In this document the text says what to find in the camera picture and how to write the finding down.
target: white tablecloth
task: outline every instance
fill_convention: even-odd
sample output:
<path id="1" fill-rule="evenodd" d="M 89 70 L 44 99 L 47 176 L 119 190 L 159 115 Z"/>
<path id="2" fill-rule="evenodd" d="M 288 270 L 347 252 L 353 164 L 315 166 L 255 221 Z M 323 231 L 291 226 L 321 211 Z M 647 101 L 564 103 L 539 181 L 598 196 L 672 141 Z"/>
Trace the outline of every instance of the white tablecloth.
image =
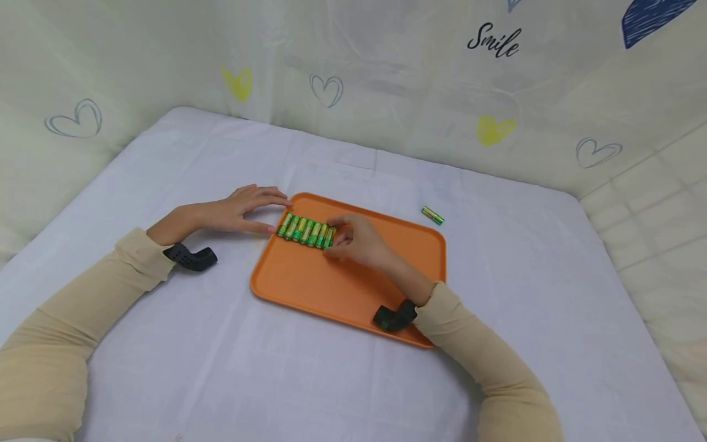
<path id="1" fill-rule="evenodd" d="M 186 107 L 135 139 L 4 268 L 0 339 L 132 227 L 251 182 L 432 227 L 423 205 L 445 217 L 449 285 L 540 377 L 567 441 L 703 440 L 570 195 Z M 440 351 L 254 297 L 264 244 L 189 239 L 218 265 L 174 272 L 113 328 L 90 361 L 78 440 L 476 440 L 481 396 Z"/>

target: battery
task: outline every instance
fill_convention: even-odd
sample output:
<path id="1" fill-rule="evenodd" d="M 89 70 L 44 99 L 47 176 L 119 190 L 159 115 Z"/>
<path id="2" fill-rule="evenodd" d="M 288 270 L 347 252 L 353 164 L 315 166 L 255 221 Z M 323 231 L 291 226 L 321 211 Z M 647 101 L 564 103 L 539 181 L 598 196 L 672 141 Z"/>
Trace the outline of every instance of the battery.
<path id="1" fill-rule="evenodd" d="M 300 222 L 300 217 L 295 215 L 292 217 L 292 221 L 290 221 L 290 226 L 287 228 L 287 231 L 285 232 L 284 238 L 289 241 L 292 239 L 292 235 L 295 234 L 295 230 L 297 229 L 297 223 Z"/>
<path id="2" fill-rule="evenodd" d="M 307 221 L 307 226 L 305 227 L 305 230 L 302 232 L 302 236 L 300 237 L 300 244 L 304 245 L 307 243 L 307 240 L 310 237 L 310 233 L 312 233 L 312 227 L 314 227 L 314 220 L 310 219 Z"/>
<path id="3" fill-rule="evenodd" d="M 295 229 L 295 234 L 292 235 L 292 241 L 295 241 L 296 243 L 300 242 L 300 237 L 302 236 L 302 232 L 305 230 L 307 227 L 307 220 L 304 216 L 300 218 L 300 222 L 297 224 L 297 228 Z"/>
<path id="4" fill-rule="evenodd" d="M 332 242 L 334 242 L 334 234 L 337 232 L 336 227 L 329 227 L 329 230 L 327 231 L 327 237 L 324 239 L 324 245 L 322 246 L 322 249 L 325 249 L 327 247 L 331 247 Z"/>
<path id="5" fill-rule="evenodd" d="M 319 236 L 317 237 L 317 242 L 315 246 L 317 249 L 324 248 L 324 241 L 327 239 L 327 231 L 329 230 L 329 224 L 322 224 L 322 228 L 319 230 Z"/>
<path id="6" fill-rule="evenodd" d="M 437 215 L 437 213 L 435 213 L 434 210 L 430 209 L 427 206 L 422 208 L 422 213 L 425 214 L 425 216 L 427 216 L 432 221 L 435 221 L 435 223 L 437 223 L 438 226 L 444 222 L 444 218 Z"/>
<path id="7" fill-rule="evenodd" d="M 285 236 L 285 232 L 287 231 L 287 226 L 290 225 L 290 221 L 292 221 L 292 213 L 285 215 L 285 221 L 282 221 L 282 225 L 279 229 L 277 229 L 277 236 L 280 238 Z"/>
<path id="8" fill-rule="evenodd" d="M 312 233 L 310 234 L 310 237 L 307 239 L 307 245 L 310 247 L 314 247 L 314 245 L 317 243 L 317 238 L 319 238 L 319 232 L 322 230 L 322 223 L 314 223 L 314 227 L 312 227 Z"/>

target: wrist strap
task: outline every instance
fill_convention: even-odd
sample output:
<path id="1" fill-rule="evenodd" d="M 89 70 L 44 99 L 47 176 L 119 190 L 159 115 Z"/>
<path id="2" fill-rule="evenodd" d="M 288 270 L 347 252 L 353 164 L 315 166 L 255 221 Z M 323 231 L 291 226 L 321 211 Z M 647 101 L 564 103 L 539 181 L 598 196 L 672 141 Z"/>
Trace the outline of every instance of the wrist strap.
<path id="1" fill-rule="evenodd" d="M 373 316 L 373 323 L 386 332 L 399 332 L 417 318 L 415 304 L 409 299 L 402 301 L 396 311 L 380 306 Z"/>
<path id="2" fill-rule="evenodd" d="M 210 247 L 196 253 L 191 253 L 186 245 L 176 243 L 163 253 L 180 267 L 192 270 L 193 272 L 203 272 L 218 262 L 216 253 L 214 253 Z"/>

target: outlined heart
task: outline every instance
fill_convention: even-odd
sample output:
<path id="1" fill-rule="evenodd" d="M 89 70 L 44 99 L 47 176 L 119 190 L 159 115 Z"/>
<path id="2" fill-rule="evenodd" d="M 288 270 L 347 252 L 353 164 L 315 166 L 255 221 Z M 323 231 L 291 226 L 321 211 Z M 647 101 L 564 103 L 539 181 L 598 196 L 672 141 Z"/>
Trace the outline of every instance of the outlined heart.
<path id="1" fill-rule="evenodd" d="M 685 12 L 695 1 L 633 0 L 621 20 L 624 46 L 626 49 L 631 48 Z"/>
<path id="2" fill-rule="evenodd" d="M 337 89 L 334 90 L 331 88 L 329 89 L 329 92 L 327 92 L 327 88 L 331 85 L 335 85 Z M 312 74 L 310 75 L 310 87 L 312 88 L 312 92 L 315 97 L 317 97 L 319 102 L 322 103 L 322 106 L 327 109 L 334 107 L 334 105 L 341 100 L 341 96 L 344 94 L 344 82 L 336 76 L 329 77 L 325 83 L 324 80 L 322 80 L 322 77 Z"/>
<path id="3" fill-rule="evenodd" d="M 582 169 L 606 163 L 624 150 L 624 147 L 618 143 L 598 146 L 599 144 L 593 138 L 585 138 L 577 144 L 577 163 Z"/>
<path id="4" fill-rule="evenodd" d="M 237 76 L 225 67 L 221 67 L 221 76 L 228 90 L 238 101 L 246 101 L 253 90 L 253 73 L 249 68 L 243 69 Z"/>
<path id="5" fill-rule="evenodd" d="M 66 115 L 45 118 L 45 127 L 50 132 L 71 138 L 91 138 L 98 135 L 102 126 L 103 114 L 90 98 L 84 98 L 74 106 L 73 118 Z"/>
<path id="6" fill-rule="evenodd" d="M 518 6 L 521 0 L 506 0 L 508 2 L 508 13 L 512 13 L 513 9 Z"/>
<path id="7" fill-rule="evenodd" d="M 482 146 L 490 146 L 500 142 L 515 129 L 514 120 L 506 120 L 496 124 L 490 115 L 482 115 L 477 124 L 477 139 Z"/>

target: plastic tray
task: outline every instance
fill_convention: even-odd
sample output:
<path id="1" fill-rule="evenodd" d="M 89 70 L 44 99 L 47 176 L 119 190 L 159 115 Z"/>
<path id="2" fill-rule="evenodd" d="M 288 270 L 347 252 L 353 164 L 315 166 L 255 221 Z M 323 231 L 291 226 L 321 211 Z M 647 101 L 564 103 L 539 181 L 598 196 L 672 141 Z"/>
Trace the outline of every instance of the plastic tray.
<path id="1" fill-rule="evenodd" d="M 295 215 L 322 223 L 346 212 L 367 216 L 393 250 L 433 281 L 446 281 L 446 242 L 436 230 L 311 193 L 298 193 L 291 200 Z M 389 333 L 373 324 L 378 307 L 395 310 L 404 299 L 383 275 L 350 260 L 325 258 L 317 248 L 273 235 L 253 269 L 250 288 L 268 301 L 419 347 L 434 347 L 413 325 Z"/>

